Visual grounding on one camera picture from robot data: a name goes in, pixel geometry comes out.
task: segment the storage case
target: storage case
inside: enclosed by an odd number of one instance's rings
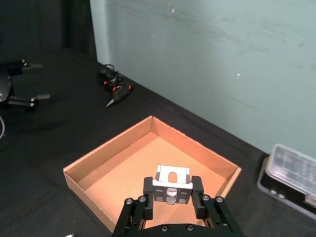
[[[257,186],[316,220],[316,159],[276,144],[264,160]]]

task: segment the cable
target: cable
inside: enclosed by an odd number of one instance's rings
[[[0,123],[2,125],[2,132],[0,133],[0,140],[1,140],[1,138],[4,136],[4,130],[5,130],[4,121],[1,116],[0,116]]]

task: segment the light blue wall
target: light blue wall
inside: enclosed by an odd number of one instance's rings
[[[240,139],[316,157],[316,1],[91,0],[98,59]]]

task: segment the table surface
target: table surface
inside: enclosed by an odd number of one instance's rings
[[[257,189],[264,152],[135,83],[129,97],[106,109],[110,95],[97,85],[98,63],[71,49],[26,59],[44,69],[14,77],[15,93],[51,93],[52,101],[34,113],[3,116],[0,236],[111,236],[68,189],[62,169],[149,115],[242,168],[226,201],[247,236],[316,235],[314,221]]]

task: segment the cardboard box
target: cardboard box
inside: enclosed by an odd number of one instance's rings
[[[113,232],[124,200],[143,194],[144,177],[155,177],[157,165],[190,168],[202,178],[204,193],[225,197],[241,169],[185,134],[150,116],[64,168],[68,187]],[[162,223],[198,221],[187,205],[154,202],[154,219]]]

